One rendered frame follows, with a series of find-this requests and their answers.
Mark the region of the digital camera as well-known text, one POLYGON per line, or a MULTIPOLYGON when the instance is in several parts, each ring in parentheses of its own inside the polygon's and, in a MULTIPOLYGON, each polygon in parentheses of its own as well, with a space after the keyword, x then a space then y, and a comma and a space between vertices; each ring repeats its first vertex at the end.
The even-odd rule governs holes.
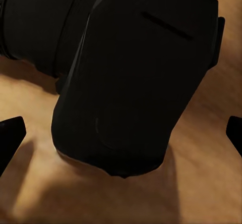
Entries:
POLYGON ((0 55, 57 78, 61 155, 126 179, 163 163, 224 25, 218 0, 0 0, 0 55))

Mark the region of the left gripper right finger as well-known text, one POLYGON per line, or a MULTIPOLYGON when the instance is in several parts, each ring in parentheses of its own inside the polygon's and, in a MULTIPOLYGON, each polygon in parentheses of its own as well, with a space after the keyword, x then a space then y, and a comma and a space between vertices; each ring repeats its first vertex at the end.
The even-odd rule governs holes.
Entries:
POLYGON ((230 116, 226 134, 242 156, 242 118, 230 116))

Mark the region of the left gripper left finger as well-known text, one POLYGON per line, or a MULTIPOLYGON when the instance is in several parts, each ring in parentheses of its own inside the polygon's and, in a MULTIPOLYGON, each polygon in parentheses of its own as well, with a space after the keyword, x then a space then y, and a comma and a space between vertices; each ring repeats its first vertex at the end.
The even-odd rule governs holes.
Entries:
POLYGON ((21 116, 0 122, 0 177, 26 136, 21 116))

